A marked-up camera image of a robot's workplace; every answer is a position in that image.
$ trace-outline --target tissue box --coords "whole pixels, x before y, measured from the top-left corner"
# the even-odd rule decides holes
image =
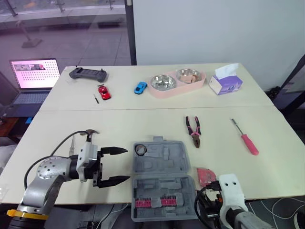
[[[214,75],[209,82],[209,86],[213,89],[213,91],[215,91],[217,95],[220,95],[229,92],[236,92],[242,83],[243,81],[236,75],[228,76],[220,80]]]

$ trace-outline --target screwdriver handle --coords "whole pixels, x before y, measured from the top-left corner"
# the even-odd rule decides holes
[[[250,150],[251,154],[258,155],[259,152],[258,152],[257,148],[255,147],[253,142],[248,138],[248,136],[242,135],[241,137],[242,137],[244,143],[246,144],[246,146],[248,147],[248,149]]]

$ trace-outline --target robotic arm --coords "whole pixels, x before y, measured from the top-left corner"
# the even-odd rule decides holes
[[[13,217],[8,229],[42,229],[65,181],[79,179],[86,182],[87,179],[93,179],[93,186],[101,188],[115,186],[129,178],[116,176],[102,180],[103,155],[121,154],[127,150],[106,147],[98,151],[98,147],[91,143],[93,133],[97,132],[89,130],[86,142],[78,155],[51,156],[41,162],[36,177],[26,189],[17,210],[8,211],[8,215]]]
[[[197,216],[204,224],[213,218],[214,226],[221,228],[220,221],[230,229],[274,229],[270,224],[262,221],[248,211],[244,203],[244,194],[236,175],[221,175],[218,181],[212,182],[206,189],[219,191],[215,202],[211,202],[202,189],[196,199],[200,202],[201,216],[195,209]]]

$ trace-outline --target pliers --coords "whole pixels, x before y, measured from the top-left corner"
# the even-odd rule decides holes
[[[195,147],[199,148],[199,146],[200,146],[199,136],[201,135],[201,132],[200,132],[199,119],[197,116],[195,116],[195,121],[196,121],[197,127],[196,127],[196,131],[194,132],[190,126],[189,116],[185,117],[185,123],[186,123],[187,129],[189,131],[189,135],[192,136]]]

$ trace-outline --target gray tool case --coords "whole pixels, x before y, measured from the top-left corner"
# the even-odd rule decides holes
[[[136,154],[137,145],[146,147],[143,156]],[[137,174],[132,181],[133,221],[196,219],[194,180],[186,174],[189,161],[183,142],[155,136],[153,142],[138,142],[133,148],[133,170]],[[176,204],[167,206],[168,199]],[[139,200],[148,200],[151,206],[136,208]]]

